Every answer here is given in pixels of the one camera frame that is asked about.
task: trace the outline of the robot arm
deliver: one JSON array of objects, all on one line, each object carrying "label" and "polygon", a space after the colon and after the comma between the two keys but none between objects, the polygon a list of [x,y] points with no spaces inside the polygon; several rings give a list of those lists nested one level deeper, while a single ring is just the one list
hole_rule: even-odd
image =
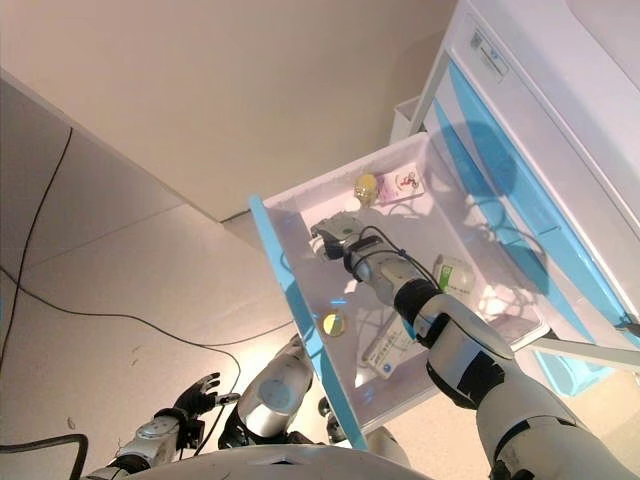
[{"label": "robot arm", "polygon": [[164,408],[151,421],[136,430],[134,438],[121,447],[113,461],[87,478],[115,480],[173,461],[182,448],[198,448],[202,442],[204,422],[198,417],[213,408],[228,405],[240,395],[218,395],[219,373],[209,374],[189,388],[172,408]]},{"label": "robot arm", "polygon": [[372,228],[367,234],[370,228],[339,213],[311,233],[322,237],[327,257],[342,258],[429,348],[426,367],[435,385],[456,405],[477,411],[491,478],[636,478],[558,397],[520,370],[495,330],[384,235]]}]

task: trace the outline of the small bottle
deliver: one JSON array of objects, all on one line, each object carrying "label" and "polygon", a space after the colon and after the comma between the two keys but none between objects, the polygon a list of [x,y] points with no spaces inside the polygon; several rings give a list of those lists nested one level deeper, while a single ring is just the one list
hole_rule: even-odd
[{"label": "small bottle", "polygon": [[455,257],[438,255],[433,268],[433,275],[443,292],[465,303],[474,284],[476,276],[468,263]]},{"label": "small bottle", "polygon": [[353,189],[363,207],[370,207],[378,198],[378,180],[371,173],[360,175]]}]

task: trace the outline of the wire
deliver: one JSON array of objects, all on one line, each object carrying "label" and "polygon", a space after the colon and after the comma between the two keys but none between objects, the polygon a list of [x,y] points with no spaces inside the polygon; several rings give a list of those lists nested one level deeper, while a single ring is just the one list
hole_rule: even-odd
[{"label": "wire", "polygon": [[216,417],[216,419],[213,421],[213,425],[211,425],[211,428],[209,429],[209,431],[207,432],[207,436],[204,437],[204,440],[202,441],[202,443],[198,446],[198,448],[196,448],[196,451],[193,452],[193,456],[196,457],[198,455],[200,455],[200,452],[202,451],[202,449],[204,448],[204,446],[207,444],[207,442],[209,441],[209,439],[211,438],[211,435],[213,434],[213,431],[216,429],[216,426],[218,425],[218,422],[220,421],[220,417],[222,416],[222,412],[224,412],[224,409],[227,408],[226,405],[223,405],[222,408],[220,409],[220,412],[218,412],[218,416]]},{"label": "wire", "polygon": [[[9,279],[11,281],[13,281],[14,283],[16,283],[15,279],[11,276],[11,274],[9,272],[7,272],[7,270],[2,267],[0,265],[0,270],[7,276],[9,277]],[[185,343],[187,345],[191,345],[194,347],[198,347],[198,348],[204,348],[206,350],[210,350],[212,352],[218,352],[218,353],[222,353],[223,355],[228,356],[229,358],[231,358],[231,360],[233,360],[233,362],[236,364],[236,368],[238,370],[238,373],[236,375],[236,378],[233,382],[233,386],[229,389],[229,393],[232,393],[233,390],[235,390],[236,386],[238,385],[238,380],[240,380],[240,376],[242,375],[242,367],[240,366],[240,362],[238,362],[238,359],[231,353],[226,352],[224,350],[218,350],[217,348],[213,348],[213,346],[220,346],[220,345],[237,345],[239,343],[243,343],[243,342],[248,342],[250,340],[254,340],[258,337],[262,337],[264,335],[267,335],[271,332],[274,332],[276,330],[279,330],[281,328],[286,327],[287,325],[289,325],[291,323],[291,321],[287,322],[287,323],[283,323],[282,325],[279,325],[275,328],[272,328],[270,330],[266,330],[262,333],[259,333],[257,335],[253,335],[251,337],[247,337],[247,338],[243,338],[240,340],[235,340],[233,342],[227,342],[224,344],[206,344],[206,343],[197,343],[197,342],[192,342],[191,340],[187,340],[185,338],[179,337],[177,335],[174,335],[173,333],[167,332],[166,330],[158,327],[157,325],[154,325],[153,323],[144,320],[143,318],[137,317],[135,315],[129,315],[129,314],[116,314],[116,313],[90,313],[90,312],[77,312],[74,310],[70,310],[68,308],[63,308],[63,307],[59,307],[58,305],[55,305],[51,302],[49,302],[48,300],[40,297],[39,295],[31,292],[30,290],[26,289],[23,286],[20,286],[20,290],[22,290],[25,294],[29,295],[30,297],[44,303],[45,305],[53,308],[54,310],[58,310],[60,312],[64,312],[64,313],[69,313],[71,315],[80,315],[80,316],[89,316],[89,317],[121,317],[121,318],[129,318],[132,320],[135,320],[137,322],[140,322],[148,327],[153,328],[154,330],[156,330],[157,332],[166,335],[174,340],[177,340],[179,342]],[[194,456],[198,455],[200,453],[200,451],[202,450],[202,448],[204,448],[204,446],[206,445],[206,443],[209,441],[209,438],[211,437],[211,434],[213,433],[213,430],[215,429],[215,427],[218,424],[218,421],[220,420],[220,417],[222,416],[222,412],[224,411],[226,405],[223,405],[222,408],[220,409],[220,412],[218,413],[218,416],[216,417],[215,421],[213,422],[213,425],[211,426],[211,429],[209,430],[209,433],[207,433],[206,438],[203,440],[203,442],[200,444],[200,446],[198,447],[198,449],[195,451]]]},{"label": "wire", "polygon": [[[7,277],[9,277],[9,279],[13,283],[15,283],[17,285],[16,279],[2,265],[0,265],[0,271],[2,271],[2,273],[4,273]],[[58,310],[59,312],[68,313],[70,315],[79,315],[79,316],[84,316],[84,317],[128,318],[130,320],[135,320],[136,322],[142,323],[143,325],[146,325],[147,327],[153,328],[157,332],[159,332],[159,333],[161,333],[163,335],[166,335],[167,337],[173,338],[174,340],[177,340],[178,342],[186,343],[187,345],[192,345],[194,347],[224,347],[224,346],[227,346],[227,345],[237,345],[239,343],[244,343],[244,342],[248,342],[250,340],[255,340],[256,338],[259,338],[259,337],[263,337],[265,335],[268,335],[268,334],[270,334],[272,332],[275,332],[276,330],[280,330],[280,329],[286,327],[287,325],[291,324],[291,320],[290,320],[290,321],[288,321],[286,323],[278,325],[277,327],[271,328],[270,330],[266,330],[266,331],[258,333],[256,335],[252,335],[251,337],[241,338],[239,340],[234,340],[234,341],[231,341],[231,342],[225,342],[225,343],[197,343],[197,342],[193,342],[191,340],[187,340],[185,338],[179,337],[178,335],[175,335],[175,334],[173,334],[171,332],[168,332],[167,330],[164,330],[163,328],[158,327],[157,325],[151,323],[150,321],[145,320],[145,319],[143,319],[141,317],[137,317],[135,315],[130,315],[130,314],[127,314],[127,313],[94,313],[94,312],[81,312],[81,311],[77,311],[77,310],[71,310],[69,308],[60,307],[60,306],[50,302],[46,298],[41,297],[37,293],[33,293],[28,288],[26,288],[26,287],[24,287],[22,285],[20,285],[20,290],[23,293],[25,293],[28,296],[30,296],[31,298],[33,298],[35,300],[38,300],[39,302],[47,305],[48,307],[53,308],[54,310]]]},{"label": "wire", "polygon": [[82,475],[82,468],[87,459],[87,450],[89,449],[89,439],[81,433],[71,433],[60,437],[45,438],[44,440],[36,440],[35,442],[19,443],[15,445],[0,445],[0,453],[20,453],[40,450],[42,448],[57,447],[68,443],[78,444],[78,453],[76,460],[71,469],[69,480],[78,480]]},{"label": "wire", "polygon": [[[362,236],[364,235],[364,232],[366,232],[367,230],[376,231],[389,245],[391,245],[391,248],[393,248],[395,250],[394,253],[397,253],[398,255],[400,255],[401,257],[406,259],[409,263],[411,263],[422,274],[423,277],[425,277],[427,280],[430,280],[431,282],[433,282],[434,286],[436,286],[436,287],[438,286],[438,280],[436,280],[436,277],[433,275],[433,273],[431,273],[418,260],[416,260],[411,255],[409,255],[404,249],[398,247],[395,243],[393,243],[393,241],[389,238],[389,236],[386,233],[384,233],[382,230],[380,230],[378,227],[376,227],[375,225],[367,225],[366,227],[364,227],[360,231],[360,235],[358,236],[358,240],[362,240]],[[353,271],[356,270],[356,266],[360,263],[360,261],[362,261],[363,258],[361,258],[360,260],[358,260],[356,262],[356,265],[354,265],[354,267],[353,267]]]},{"label": "wire", "polygon": [[29,250],[29,244],[31,243],[31,236],[33,235],[33,231],[35,229],[36,223],[38,222],[38,217],[40,216],[40,211],[42,210],[42,206],[44,205],[45,200],[47,199],[47,195],[49,195],[49,190],[51,189],[51,185],[53,185],[53,181],[58,174],[58,170],[60,170],[60,165],[62,165],[62,160],[67,154],[67,150],[69,149],[69,144],[71,143],[71,137],[73,136],[73,127],[69,127],[69,135],[67,136],[67,141],[64,144],[64,149],[62,150],[62,154],[60,154],[60,158],[58,159],[58,163],[56,164],[56,168],[53,170],[53,174],[49,179],[49,183],[47,184],[47,188],[44,190],[42,194],[42,198],[40,199],[40,203],[38,204],[38,208],[36,209],[36,213],[33,216],[33,220],[31,221],[31,226],[29,227],[29,233],[27,234],[27,239],[24,242],[24,248],[22,249],[22,254],[20,256],[20,268],[18,269],[18,278],[16,279],[16,291],[13,295],[13,305],[11,305],[11,315],[9,316],[9,324],[7,326],[7,334],[4,337],[4,343],[2,344],[2,352],[0,352],[0,376],[2,375],[2,367],[4,366],[4,359],[7,352],[7,344],[9,343],[9,336],[11,335],[11,329],[13,328],[13,320],[16,316],[16,306],[18,305],[18,297],[20,293],[20,282],[22,281],[22,272],[24,270],[24,262],[27,258],[27,251]]},{"label": "wire", "polygon": [[[137,317],[135,315],[129,315],[129,314],[118,314],[118,313],[92,313],[92,312],[80,312],[80,311],[75,311],[75,310],[71,310],[68,308],[64,308],[64,307],[60,307],[58,305],[55,305],[54,303],[46,300],[45,298],[41,297],[40,295],[37,295],[33,292],[31,292],[30,290],[24,288],[22,286],[22,273],[24,271],[24,264],[25,264],[25,260],[27,258],[27,252],[29,250],[29,245],[31,243],[31,237],[33,235],[33,231],[35,229],[35,226],[37,224],[38,218],[40,216],[40,212],[42,210],[42,207],[47,199],[47,196],[49,194],[49,191],[51,190],[51,186],[53,185],[53,181],[56,178],[56,175],[58,174],[58,171],[60,170],[60,166],[62,165],[62,161],[64,160],[67,151],[69,149],[69,145],[71,143],[71,138],[73,136],[73,132],[74,129],[73,127],[69,128],[69,135],[67,136],[67,140],[66,143],[64,145],[64,149],[62,150],[62,153],[60,155],[60,158],[56,164],[56,167],[53,171],[53,174],[51,175],[51,178],[49,179],[49,183],[47,184],[47,187],[42,195],[42,198],[40,199],[40,203],[38,204],[38,208],[36,209],[36,213],[33,217],[33,220],[31,222],[31,225],[29,227],[29,233],[27,234],[27,239],[25,241],[24,244],[24,248],[22,249],[22,255],[20,258],[20,267],[18,269],[18,276],[17,278],[14,278],[4,267],[2,267],[0,265],[0,269],[2,270],[2,272],[4,272],[5,275],[7,275],[7,277],[9,277],[11,279],[11,281],[13,283],[15,283],[16,285],[16,290],[13,296],[13,304],[11,306],[11,315],[9,317],[9,324],[7,327],[7,333],[5,336],[5,340],[4,343],[2,345],[2,352],[0,353],[0,373],[2,372],[2,367],[4,365],[4,359],[6,356],[6,349],[7,349],[7,344],[9,341],[9,335],[11,334],[11,330],[14,324],[14,319],[15,319],[15,313],[16,313],[16,306],[18,304],[18,298],[19,298],[19,294],[20,292],[23,292],[25,294],[27,294],[28,296],[34,298],[35,300],[40,301],[41,303],[47,305],[50,308],[53,308],[54,310],[58,310],[60,312],[63,313],[68,313],[71,315],[79,315],[79,316],[87,316],[87,317],[101,317],[101,318],[114,318],[114,317],[118,317],[118,318],[128,318],[131,320],[135,320],[137,322],[140,322],[150,328],[153,328],[154,330],[156,330],[157,332],[166,335],[176,341],[185,343],[187,345],[191,345],[194,347],[198,347],[198,348],[204,348],[213,352],[217,352],[217,353],[221,353],[223,355],[228,356],[229,358],[231,358],[233,360],[233,362],[236,364],[236,368],[238,369],[238,373],[236,375],[236,378],[233,382],[233,386],[231,387],[231,389],[229,390],[229,393],[232,393],[233,390],[236,388],[238,381],[240,380],[240,376],[242,375],[242,367],[240,366],[240,362],[238,362],[238,359],[231,353],[226,352],[224,350],[218,350],[214,347],[217,346],[228,346],[228,345],[237,345],[239,343],[243,343],[243,342],[248,342],[250,340],[254,340],[256,338],[262,337],[264,335],[267,335],[269,333],[275,332],[276,330],[279,330],[281,328],[286,327],[287,325],[289,325],[291,323],[291,321],[288,321],[286,323],[283,323],[281,325],[278,325],[272,329],[266,330],[264,332],[258,333],[256,335],[252,335],[250,337],[247,338],[243,338],[240,340],[235,340],[235,341],[231,341],[231,342],[224,342],[224,343],[211,343],[211,344],[203,344],[203,343],[197,343],[197,342],[193,342],[191,340],[187,340],[185,338],[179,337],[173,333],[170,333],[160,327],[158,327],[157,325],[154,325],[153,323]],[[203,443],[199,446],[199,448],[196,450],[196,455],[202,450],[202,448],[205,446],[205,444],[207,443],[207,441],[209,440],[209,438],[211,437],[211,434],[213,433],[213,430],[215,429],[216,425],[218,424],[218,421],[220,420],[220,417],[222,415],[222,412],[224,411],[224,406],[220,409],[220,413],[218,414],[218,416],[216,417],[211,429],[209,430],[209,433],[207,434],[206,439],[203,441]],[[72,475],[71,475],[71,479],[76,479],[76,478],[80,478],[80,474],[82,473],[82,467],[84,466],[84,461],[86,459],[86,454],[87,454],[87,448],[88,448],[88,440],[87,437],[81,434],[72,434],[72,435],[65,435],[63,437],[56,437],[53,439],[46,439],[46,440],[40,440],[37,442],[32,442],[29,444],[23,444],[23,445],[7,445],[7,446],[0,446],[0,453],[8,453],[9,451],[27,451],[29,449],[37,449],[37,448],[45,448],[47,446],[53,446],[53,445],[62,445],[63,443],[69,443],[72,441],[77,441],[79,443],[79,448],[78,448],[78,457],[76,458],[76,463],[74,464],[74,468],[72,471]]]}]

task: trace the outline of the floor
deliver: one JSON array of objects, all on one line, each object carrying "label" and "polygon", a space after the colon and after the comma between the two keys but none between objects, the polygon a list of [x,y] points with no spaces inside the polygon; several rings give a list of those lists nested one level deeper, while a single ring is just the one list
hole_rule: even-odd
[{"label": "floor", "polygon": [[[21,105],[20,111],[28,108]],[[38,127],[53,142],[47,152],[60,151],[67,129],[47,125]],[[2,266],[15,276],[52,164],[7,163],[13,158],[4,155],[7,151],[34,159],[42,152],[28,151],[33,142],[6,140]],[[20,175],[29,176],[29,182]],[[23,286],[59,307],[137,315],[194,342],[227,343],[291,320],[248,214],[216,223],[81,136],[74,137],[43,208],[26,265]],[[15,286],[3,273],[0,287],[4,340]],[[171,406],[193,381],[219,371],[219,390],[226,392],[238,374],[225,354],[180,343],[130,318],[62,313],[24,294],[18,302],[0,379],[0,441],[85,433],[87,473],[109,462],[137,426]],[[241,392],[294,332],[286,324],[258,339],[221,347],[242,367],[234,391]],[[315,382],[293,425],[314,441],[327,440],[316,410],[323,395]],[[640,388],[631,374],[616,372],[566,401],[640,474]],[[204,419],[211,424],[212,414]],[[455,408],[443,395],[387,426],[412,466],[426,475],[488,474],[473,412]],[[212,441],[205,450],[215,446]],[[6,456],[0,479],[64,479],[73,456],[74,447]]]}]

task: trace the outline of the open drawer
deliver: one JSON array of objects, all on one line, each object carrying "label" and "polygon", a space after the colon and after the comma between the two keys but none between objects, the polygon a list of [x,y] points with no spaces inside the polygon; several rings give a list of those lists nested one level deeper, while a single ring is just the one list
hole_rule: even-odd
[{"label": "open drawer", "polygon": [[[288,190],[264,203],[251,199],[268,258],[293,312],[318,377],[351,444],[366,448],[366,433],[437,393],[426,373],[428,351],[410,346],[404,362],[383,379],[362,360],[365,350],[393,315],[373,290],[352,281],[341,261],[314,254],[310,228],[344,210],[363,173],[383,174],[408,163],[421,172],[425,193],[354,213],[364,225],[381,228],[422,264],[438,255],[469,264],[475,286],[465,303],[489,321],[515,348],[544,335],[544,319],[557,315],[487,227],[459,180],[438,154],[427,133],[395,143],[367,157]],[[329,337],[324,316],[339,309],[345,332]]]}]

